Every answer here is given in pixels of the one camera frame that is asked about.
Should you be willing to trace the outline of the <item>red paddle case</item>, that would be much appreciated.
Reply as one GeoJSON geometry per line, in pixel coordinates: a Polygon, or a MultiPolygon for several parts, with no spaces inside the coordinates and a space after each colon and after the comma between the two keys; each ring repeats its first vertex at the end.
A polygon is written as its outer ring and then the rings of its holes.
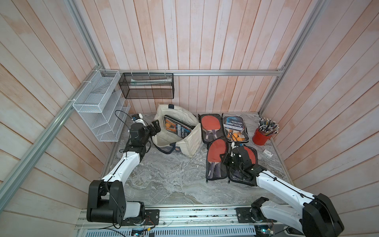
{"type": "Polygon", "coordinates": [[[222,137],[214,140],[207,146],[206,179],[207,181],[225,179],[228,176],[228,168],[224,164],[226,154],[229,152],[229,144],[222,137]]]}
{"type": "Polygon", "coordinates": [[[198,120],[201,124],[201,137],[204,144],[210,144],[225,137],[222,117],[219,114],[198,115],[198,120]]]}
{"type": "Polygon", "coordinates": [[[258,153],[250,146],[238,146],[229,159],[229,180],[248,186],[256,186],[252,168],[258,164],[258,153]]]}

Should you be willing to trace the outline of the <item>blue Deerway paddle case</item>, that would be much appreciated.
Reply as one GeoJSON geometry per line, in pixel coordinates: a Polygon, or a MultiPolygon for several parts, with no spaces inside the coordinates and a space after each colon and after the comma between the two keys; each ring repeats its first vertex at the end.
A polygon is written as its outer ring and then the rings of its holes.
{"type": "Polygon", "coordinates": [[[247,127],[241,116],[223,116],[223,127],[229,142],[249,142],[247,127]]]}

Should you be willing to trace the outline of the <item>cream canvas tote bag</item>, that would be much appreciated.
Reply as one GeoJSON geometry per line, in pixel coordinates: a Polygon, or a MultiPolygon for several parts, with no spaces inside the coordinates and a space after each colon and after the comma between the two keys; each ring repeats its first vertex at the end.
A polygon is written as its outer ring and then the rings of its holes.
{"type": "Polygon", "coordinates": [[[171,154],[174,150],[192,157],[202,142],[201,125],[196,116],[189,111],[173,104],[159,105],[154,120],[159,120],[161,132],[152,137],[155,147],[164,154],[171,154]],[[163,116],[168,115],[178,120],[195,126],[189,136],[182,139],[177,135],[166,131],[163,116]]]}

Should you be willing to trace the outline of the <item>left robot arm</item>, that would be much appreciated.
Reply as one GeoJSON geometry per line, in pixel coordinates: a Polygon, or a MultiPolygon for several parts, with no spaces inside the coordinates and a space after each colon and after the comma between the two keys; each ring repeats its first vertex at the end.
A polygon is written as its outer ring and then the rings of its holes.
{"type": "Polygon", "coordinates": [[[102,179],[89,186],[87,214],[89,222],[122,225],[129,221],[135,225],[145,222],[145,207],[140,201],[127,201],[124,185],[135,167],[148,151],[149,139],[161,132],[158,120],[145,126],[139,119],[129,129],[129,139],[118,164],[102,179]]]}

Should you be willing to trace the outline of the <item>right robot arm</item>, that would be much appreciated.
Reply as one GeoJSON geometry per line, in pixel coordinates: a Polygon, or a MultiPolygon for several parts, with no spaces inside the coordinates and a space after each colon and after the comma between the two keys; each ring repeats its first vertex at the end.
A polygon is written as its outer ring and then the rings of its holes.
{"type": "Polygon", "coordinates": [[[326,195],[303,191],[265,167],[253,164],[245,146],[234,147],[220,158],[228,168],[236,169],[243,181],[250,181],[253,186],[271,192],[288,204],[283,206],[261,197],[251,205],[249,218],[252,222],[276,220],[306,237],[337,237],[344,231],[342,220],[326,195]]]}

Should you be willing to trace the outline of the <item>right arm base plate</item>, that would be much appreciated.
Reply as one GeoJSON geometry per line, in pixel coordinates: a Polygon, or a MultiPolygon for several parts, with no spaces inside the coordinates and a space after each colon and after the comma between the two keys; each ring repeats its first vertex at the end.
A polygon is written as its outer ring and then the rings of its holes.
{"type": "Polygon", "coordinates": [[[275,223],[276,220],[267,219],[263,216],[259,208],[238,207],[235,209],[239,223],[275,223]]]}

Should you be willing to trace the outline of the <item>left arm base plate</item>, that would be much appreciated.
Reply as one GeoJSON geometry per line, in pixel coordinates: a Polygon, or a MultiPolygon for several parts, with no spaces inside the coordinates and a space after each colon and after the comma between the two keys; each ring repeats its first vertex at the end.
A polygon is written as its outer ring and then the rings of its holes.
{"type": "Polygon", "coordinates": [[[144,227],[144,226],[157,226],[159,224],[159,209],[147,209],[143,217],[127,218],[122,222],[123,226],[130,227],[144,227]]]}

